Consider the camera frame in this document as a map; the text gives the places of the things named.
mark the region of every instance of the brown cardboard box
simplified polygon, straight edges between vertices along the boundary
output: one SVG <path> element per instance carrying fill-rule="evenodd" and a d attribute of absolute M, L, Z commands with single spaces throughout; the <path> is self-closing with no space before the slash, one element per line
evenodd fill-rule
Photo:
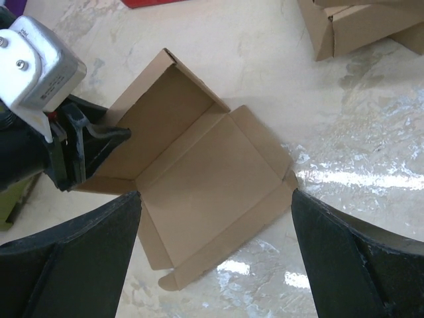
<path fill-rule="evenodd" d="M 405 0 L 312 0 L 316 5 L 329 8 L 344 5 L 371 5 L 375 3 L 401 3 Z"/>
<path fill-rule="evenodd" d="M 424 55 L 424 23 L 392 34 L 390 38 L 417 54 Z"/>
<path fill-rule="evenodd" d="M 80 190 L 143 201 L 139 237 L 153 270 L 180 290 L 224 261 L 291 204 L 297 180 L 280 143 L 248 110 L 229 108 L 163 50 L 108 110 L 130 128 Z"/>
<path fill-rule="evenodd" d="M 297 0 L 317 61 L 340 56 L 424 21 L 424 1 L 322 9 Z"/>

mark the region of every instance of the red box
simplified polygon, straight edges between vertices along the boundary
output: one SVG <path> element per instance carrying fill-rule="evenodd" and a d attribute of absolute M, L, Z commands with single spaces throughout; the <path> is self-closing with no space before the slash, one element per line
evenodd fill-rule
<path fill-rule="evenodd" d="M 163 5 L 165 3 L 178 2 L 184 0 L 122 0 L 130 8 L 147 7 L 149 5 Z"/>

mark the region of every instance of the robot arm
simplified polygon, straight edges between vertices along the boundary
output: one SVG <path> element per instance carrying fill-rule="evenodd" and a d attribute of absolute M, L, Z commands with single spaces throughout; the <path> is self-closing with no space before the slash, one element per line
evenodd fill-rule
<path fill-rule="evenodd" d="M 130 138 L 96 122 L 104 107 L 70 95 L 85 65 L 44 25 L 0 7 L 0 191 L 40 172 L 71 190 Z"/>

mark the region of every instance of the glossy beige surface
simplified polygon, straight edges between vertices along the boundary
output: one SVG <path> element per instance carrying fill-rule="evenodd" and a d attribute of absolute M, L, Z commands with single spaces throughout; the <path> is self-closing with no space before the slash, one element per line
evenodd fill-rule
<path fill-rule="evenodd" d="M 29 0 L 27 13 L 83 59 L 76 94 L 110 106 L 168 47 L 233 109 L 247 104 L 297 162 L 303 189 L 424 240 L 424 60 L 391 40 L 316 63 L 296 1 Z M 42 178 L 6 242 L 111 197 Z M 183 291 L 157 286 L 137 241 L 117 317 L 316 317 L 289 213 Z"/>

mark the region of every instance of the screw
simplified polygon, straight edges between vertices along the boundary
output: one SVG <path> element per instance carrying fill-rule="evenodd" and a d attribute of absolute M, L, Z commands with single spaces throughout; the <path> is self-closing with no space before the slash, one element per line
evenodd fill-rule
<path fill-rule="evenodd" d="M 25 71 L 27 69 L 27 63 L 22 60 L 19 60 L 18 62 L 16 62 L 16 66 L 18 67 L 18 69 L 22 71 Z"/>
<path fill-rule="evenodd" d="M 2 37 L 0 36 L 0 47 L 1 47 L 1 48 L 5 48 L 7 45 L 8 45 L 7 40 L 6 40 L 5 38 L 2 38 Z"/>

